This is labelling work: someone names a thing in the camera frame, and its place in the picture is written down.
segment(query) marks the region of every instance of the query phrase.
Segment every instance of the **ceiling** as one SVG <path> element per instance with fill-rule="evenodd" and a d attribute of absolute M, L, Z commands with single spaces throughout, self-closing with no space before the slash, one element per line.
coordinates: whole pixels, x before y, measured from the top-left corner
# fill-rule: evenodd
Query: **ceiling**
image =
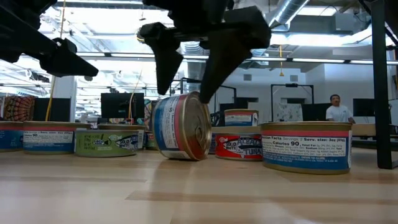
<path fill-rule="evenodd" d="M 277 7 L 277 0 L 235 0 L 235 2 L 235 7 L 256 5 L 265 16 Z M 298 16 L 302 16 L 303 18 L 305 16 L 312 16 L 316 19 L 331 17 L 337 10 L 347 5 L 350 5 L 350 8 L 345 13 L 358 11 L 358 5 L 351 4 L 352 2 L 350 0 L 312 0 L 298 13 Z M 70 39 L 78 47 L 78 52 L 151 54 L 151 49 L 146 44 L 142 44 L 137 40 L 136 33 L 139 28 L 144 24 L 158 21 L 169 27 L 173 24 L 173 21 L 167 17 L 167 11 L 159 10 L 155 7 L 143 6 L 140 4 L 140 1 L 67 0 L 66 5 L 63 30 L 61 30 L 63 1 L 59 1 L 42 15 L 42 25 L 39 31 L 51 39 L 60 37 L 60 35 Z M 323 46 L 325 43 L 331 44 L 334 42 L 334 40 L 326 39 L 328 37 L 329 35 L 318 35 L 317 37 L 313 35 L 308 37 L 303 36 L 299 41 L 295 40 L 292 42 L 288 41 L 284 34 L 275 33 L 271 41 L 273 45 L 265 50 L 262 55 L 268 54 L 270 57 L 279 57 L 282 55 L 283 57 L 310 58 L 371 58 L 369 37 L 362 40 L 362 43 L 355 45 L 355 47 L 325 47 Z M 294 43 L 298 42 L 304 44 L 294 45 Z M 107 86 L 115 87 L 120 92 L 132 92 L 135 85 L 138 87 L 147 87 L 147 96 L 158 97 L 155 90 L 156 76 L 154 62 L 117 61 L 104 58 L 102 60 L 89 60 L 89 63 L 96 66 L 100 70 L 100 73 L 90 82 L 86 81 L 83 77 L 77 78 L 78 86 L 80 87 L 77 96 L 80 108 L 84 108 L 85 105 L 99 107 L 98 100 L 100 93 L 109 92 L 109 88 L 106 88 Z M 255 63 L 251 63 L 243 66 L 273 70 L 280 67 L 280 63 L 270 62 L 266 66 L 257 67 Z M 285 68 L 300 68 L 302 72 L 306 72 L 314 66 L 316 64 L 313 63 L 286 63 L 284 65 Z M 187 63 L 182 63 L 175 78 L 179 79 L 187 76 L 187 70 Z M 40 68 L 38 61 L 32 58 L 23 56 L 14 65 L 0 61 L 0 83 L 42 85 L 42 87 L 7 87 L 8 89 L 15 90 L 13 93 L 19 92 L 37 96 L 48 95 L 49 83 L 31 78 L 32 72 L 49 79 L 51 78 L 50 75 L 46 74 Z M 81 86 L 97 86 L 98 88 L 82 88 Z"/>

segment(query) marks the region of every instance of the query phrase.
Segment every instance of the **man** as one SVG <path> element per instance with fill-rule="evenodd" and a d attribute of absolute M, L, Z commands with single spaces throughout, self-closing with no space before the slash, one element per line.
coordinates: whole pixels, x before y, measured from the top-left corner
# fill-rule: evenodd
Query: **man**
<path fill-rule="evenodd" d="M 340 96 L 333 94 L 330 96 L 331 107 L 326 110 L 328 121 L 350 122 L 355 124 L 352 112 L 344 105 L 340 105 Z"/>

